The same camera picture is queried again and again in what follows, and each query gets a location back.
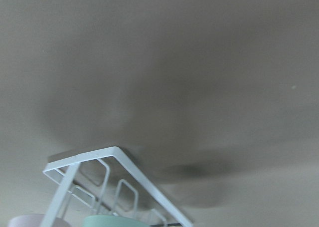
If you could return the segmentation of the green cup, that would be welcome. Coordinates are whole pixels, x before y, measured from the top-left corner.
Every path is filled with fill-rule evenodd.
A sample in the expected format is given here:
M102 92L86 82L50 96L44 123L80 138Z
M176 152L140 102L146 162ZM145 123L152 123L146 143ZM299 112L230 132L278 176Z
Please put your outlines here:
M141 221L111 215L93 215L85 217L82 227L148 227L149 225Z

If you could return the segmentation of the white cup rack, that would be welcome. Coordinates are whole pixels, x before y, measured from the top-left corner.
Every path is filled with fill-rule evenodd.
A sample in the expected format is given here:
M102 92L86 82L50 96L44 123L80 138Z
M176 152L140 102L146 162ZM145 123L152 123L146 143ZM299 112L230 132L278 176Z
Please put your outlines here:
M88 216L127 217L149 227L193 226L117 146L52 155L43 173L58 188L40 224L42 227L51 227L56 218L65 218L73 198L89 209Z

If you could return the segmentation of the pink cup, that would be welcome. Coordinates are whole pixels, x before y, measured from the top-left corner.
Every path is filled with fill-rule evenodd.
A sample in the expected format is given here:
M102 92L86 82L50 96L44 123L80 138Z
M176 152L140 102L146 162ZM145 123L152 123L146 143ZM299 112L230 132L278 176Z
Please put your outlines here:
M43 214L27 214L12 218L8 227L39 227L44 218ZM56 218L53 227L70 227L71 225L61 218Z

